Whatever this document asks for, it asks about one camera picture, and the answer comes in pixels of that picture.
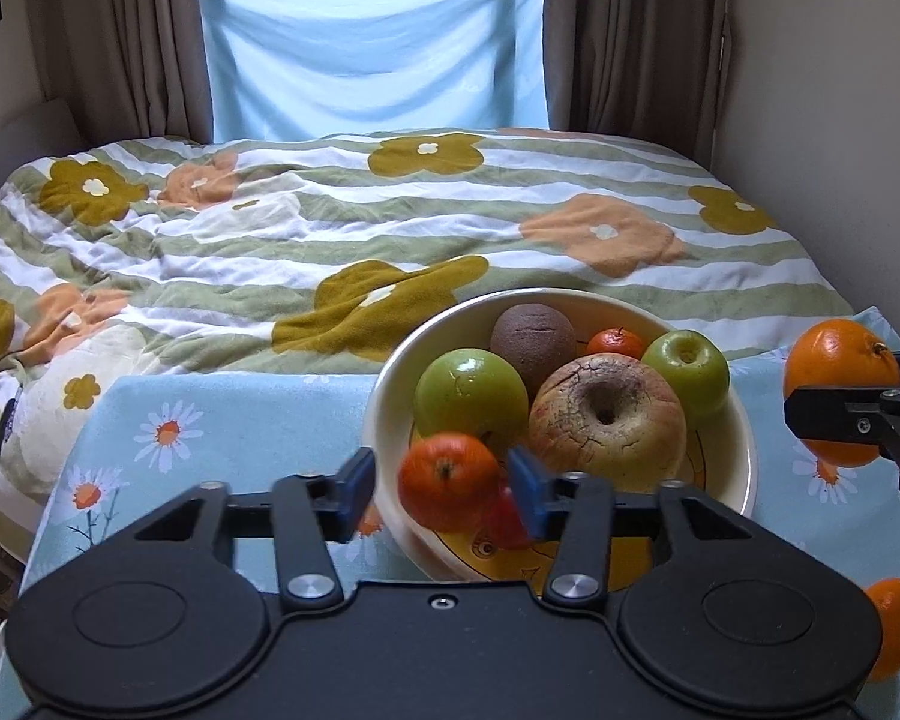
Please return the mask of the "cream bowl with cartoon print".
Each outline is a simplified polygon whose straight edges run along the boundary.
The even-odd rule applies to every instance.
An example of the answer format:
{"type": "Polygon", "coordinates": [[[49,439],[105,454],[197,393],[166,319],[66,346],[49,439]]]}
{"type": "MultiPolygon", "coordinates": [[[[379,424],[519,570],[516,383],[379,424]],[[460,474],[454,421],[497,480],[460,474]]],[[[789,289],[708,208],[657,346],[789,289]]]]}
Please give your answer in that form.
{"type": "MultiPolygon", "coordinates": [[[[426,320],[409,333],[380,371],[365,410],[362,442],[377,456],[374,504],[398,546],[427,577],[453,580],[525,580],[543,589],[556,554],[553,543],[529,550],[498,550],[481,532],[450,535],[419,527],[403,511],[397,493],[398,466],[414,442],[413,394],[424,369],[455,348],[486,348],[497,317],[512,305],[548,304],[571,321],[580,343],[600,330],[624,327],[653,340],[670,330],[650,312],[577,289],[505,289],[468,299],[426,320]]],[[[729,394],[724,408],[688,437],[679,477],[696,484],[730,509],[751,515],[756,504],[759,463],[749,419],[740,399],[729,394]]]]}

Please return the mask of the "small orange tangerine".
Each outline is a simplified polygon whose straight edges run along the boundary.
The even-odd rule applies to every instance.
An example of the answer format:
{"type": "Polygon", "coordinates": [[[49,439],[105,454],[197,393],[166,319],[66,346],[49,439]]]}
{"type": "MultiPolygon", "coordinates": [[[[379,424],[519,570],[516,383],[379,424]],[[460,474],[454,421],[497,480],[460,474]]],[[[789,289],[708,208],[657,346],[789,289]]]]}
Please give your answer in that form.
{"type": "Polygon", "coordinates": [[[475,437],[438,433],[418,440],[398,468],[398,499],[404,511],[432,532],[476,528],[499,495],[500,466],[475,437]]]}

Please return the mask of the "large orange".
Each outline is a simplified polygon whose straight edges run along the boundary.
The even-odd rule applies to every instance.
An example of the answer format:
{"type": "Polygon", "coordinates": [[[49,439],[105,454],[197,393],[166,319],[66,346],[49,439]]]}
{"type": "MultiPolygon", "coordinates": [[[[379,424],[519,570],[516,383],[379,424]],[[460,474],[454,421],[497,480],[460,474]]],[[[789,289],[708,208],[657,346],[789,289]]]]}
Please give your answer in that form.
{"type": "Polygon", "coordinates": [[[894,387],[900,367],[888,344],[857,322],[816,323],[795,341],[784,371],[784,398],[798,387],[894,387]]]}

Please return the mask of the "small tangerine in bowl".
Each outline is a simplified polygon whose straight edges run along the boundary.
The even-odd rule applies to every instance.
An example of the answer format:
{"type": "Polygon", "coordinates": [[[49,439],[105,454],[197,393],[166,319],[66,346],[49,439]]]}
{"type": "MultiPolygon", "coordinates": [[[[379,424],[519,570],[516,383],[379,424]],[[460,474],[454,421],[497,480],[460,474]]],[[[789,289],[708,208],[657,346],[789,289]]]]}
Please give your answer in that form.
{"type": "Polygon", "coordinates": [[[615,355],[628,356],[628,358],[640,359],[644,356],[647,343],[632,330],[622,327],[611,327],[600,330],[589,339],[585,346],[587,355],[601,355],[601,353],[614,353],[615,355]]]}

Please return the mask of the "right brown curtain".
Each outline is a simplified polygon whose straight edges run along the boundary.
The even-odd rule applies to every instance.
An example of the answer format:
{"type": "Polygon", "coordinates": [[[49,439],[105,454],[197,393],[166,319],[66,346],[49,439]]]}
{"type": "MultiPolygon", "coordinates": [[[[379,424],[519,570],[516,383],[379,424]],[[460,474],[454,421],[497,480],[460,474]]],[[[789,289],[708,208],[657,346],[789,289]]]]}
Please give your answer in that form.
{"type": "Polygon", "coordinates": [[[730,0],[544,0],[549,127],[712,160],[730,0]]]}

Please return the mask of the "brown kiwi fruit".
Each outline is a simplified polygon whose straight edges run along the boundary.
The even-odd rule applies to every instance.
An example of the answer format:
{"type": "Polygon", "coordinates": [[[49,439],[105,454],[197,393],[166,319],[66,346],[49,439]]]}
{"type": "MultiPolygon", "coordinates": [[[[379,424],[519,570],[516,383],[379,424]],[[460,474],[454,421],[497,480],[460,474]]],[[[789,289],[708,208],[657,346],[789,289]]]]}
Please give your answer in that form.
{"type": "Polygon", "coordinates": [[[517,304],[494,323],[491,351],[507,361],[534,397],[543,382],[577,356],[574,326],[550,305],[517,304]]]}

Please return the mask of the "small green apple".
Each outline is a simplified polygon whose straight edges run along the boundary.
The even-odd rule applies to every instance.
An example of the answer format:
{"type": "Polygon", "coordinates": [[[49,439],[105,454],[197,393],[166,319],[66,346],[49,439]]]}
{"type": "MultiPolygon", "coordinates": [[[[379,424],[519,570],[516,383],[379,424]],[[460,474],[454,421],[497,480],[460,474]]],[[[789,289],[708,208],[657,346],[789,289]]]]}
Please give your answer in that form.
{"type": "Polygon", "coordinates": [[[642,362],[668,382],[691,424],[707,421],[724,408],[730,390],[728,362],[702,333],[663,333],[647,346],[642,362]]]}

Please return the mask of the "left brown curtain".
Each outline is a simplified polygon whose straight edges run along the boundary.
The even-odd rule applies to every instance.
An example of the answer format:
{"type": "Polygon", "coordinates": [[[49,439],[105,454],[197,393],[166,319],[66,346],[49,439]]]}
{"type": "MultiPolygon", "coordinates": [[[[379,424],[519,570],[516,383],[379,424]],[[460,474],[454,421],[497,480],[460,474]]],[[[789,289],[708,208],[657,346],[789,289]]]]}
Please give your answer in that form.
{"type": "Polygon", "coordinates": [[[25,0],[43,93],[87,142],[212,140],[199,0],[25,0]]]}

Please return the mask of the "floral striped duvet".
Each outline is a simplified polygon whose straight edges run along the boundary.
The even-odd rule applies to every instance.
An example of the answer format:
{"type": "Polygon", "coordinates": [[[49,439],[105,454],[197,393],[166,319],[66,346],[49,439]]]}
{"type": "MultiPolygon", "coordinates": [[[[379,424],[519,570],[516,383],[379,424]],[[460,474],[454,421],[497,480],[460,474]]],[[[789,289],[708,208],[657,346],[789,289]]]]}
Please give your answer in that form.
{"type": "Polygon", "coordinates": [[[430,317],[582,289],[775,348],[847,302],[694,161],[551,130],[112,143],[0,188],[0,539],[23,550],[123,376],[372,372],[430,317]]]}

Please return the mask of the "large green apple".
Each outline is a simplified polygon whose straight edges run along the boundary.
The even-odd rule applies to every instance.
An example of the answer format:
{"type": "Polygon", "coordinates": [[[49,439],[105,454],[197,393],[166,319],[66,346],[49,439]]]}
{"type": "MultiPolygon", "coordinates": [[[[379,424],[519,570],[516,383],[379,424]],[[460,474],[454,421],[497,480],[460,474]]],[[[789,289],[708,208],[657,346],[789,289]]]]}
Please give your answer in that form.
{"type": "Polygon", "coordinates": [[[424,369],[413,395],[421,437],[460,433],[510,442],[523,433],[530,400],[515,367],[493,351],[458,348],[424,369]]]}

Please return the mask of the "grey bed headboard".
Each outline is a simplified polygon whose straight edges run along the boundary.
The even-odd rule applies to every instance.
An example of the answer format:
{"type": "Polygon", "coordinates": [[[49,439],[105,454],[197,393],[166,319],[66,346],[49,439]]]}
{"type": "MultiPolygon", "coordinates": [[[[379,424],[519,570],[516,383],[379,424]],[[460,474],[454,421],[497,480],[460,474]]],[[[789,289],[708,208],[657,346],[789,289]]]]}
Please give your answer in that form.
{"type": "Polygon", "coordinates": [[[24,164],[45,156],[66,156],[84,151],[82,137],[71,109],[63,99],[30,107],[0,128],[0,188],[7,177],[24,164]]]}

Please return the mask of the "brown curtain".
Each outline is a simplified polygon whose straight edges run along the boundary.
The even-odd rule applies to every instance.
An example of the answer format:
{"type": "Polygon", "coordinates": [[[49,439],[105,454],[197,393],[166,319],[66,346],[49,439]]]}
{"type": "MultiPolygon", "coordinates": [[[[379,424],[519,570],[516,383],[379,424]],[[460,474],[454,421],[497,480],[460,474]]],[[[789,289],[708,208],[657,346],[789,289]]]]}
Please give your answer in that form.
{"type": "Polygon", "coordinates": [[[212,140],[199,0],[25,0],[43,93],[87,142],[212,140]]]}
{"type": "Polygon", "coordinates": [[[544,0],[549,127],[712,160],[730,0],[544,0]]]}

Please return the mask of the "red cherry tomato in bowl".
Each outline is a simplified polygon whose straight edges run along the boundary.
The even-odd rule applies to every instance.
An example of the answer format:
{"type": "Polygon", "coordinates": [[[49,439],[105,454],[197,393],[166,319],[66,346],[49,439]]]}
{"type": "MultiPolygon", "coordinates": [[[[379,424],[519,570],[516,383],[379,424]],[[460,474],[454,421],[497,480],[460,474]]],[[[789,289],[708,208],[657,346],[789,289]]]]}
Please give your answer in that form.
{"type": "Polygon", "coordinates": [[[514,493],[509,486],[500,486],[494,504],[486,511],[482,526],[487,539],[498,550],[526,550],[535,543],[521,523],[514,493]]]}

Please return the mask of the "large brownish wrinkled apple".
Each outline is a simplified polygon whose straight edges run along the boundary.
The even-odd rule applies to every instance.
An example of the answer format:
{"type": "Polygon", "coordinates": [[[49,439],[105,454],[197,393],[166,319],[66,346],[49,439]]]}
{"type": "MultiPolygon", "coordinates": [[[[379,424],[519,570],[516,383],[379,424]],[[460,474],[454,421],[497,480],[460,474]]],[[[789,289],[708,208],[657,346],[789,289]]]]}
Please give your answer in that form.
{"type": "Polygon", "coordinates": [[[598,353],[567,362],[541,384],[526,442],[556,475],[582,472],[623,493],[651,493],[681,472],[688,426],[658,372],[629,356],[598,353]]]}

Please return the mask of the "light blue window cloth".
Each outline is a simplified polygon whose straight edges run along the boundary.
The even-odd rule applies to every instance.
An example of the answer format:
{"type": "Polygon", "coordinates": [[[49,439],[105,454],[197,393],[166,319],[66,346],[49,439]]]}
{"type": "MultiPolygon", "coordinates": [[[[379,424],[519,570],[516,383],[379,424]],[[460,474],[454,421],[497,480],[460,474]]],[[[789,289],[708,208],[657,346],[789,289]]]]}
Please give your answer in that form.
{"type": "Polygon", "coordinates": [[[543,127],[543,0],[199,0],[214,137],[543,127]]]}

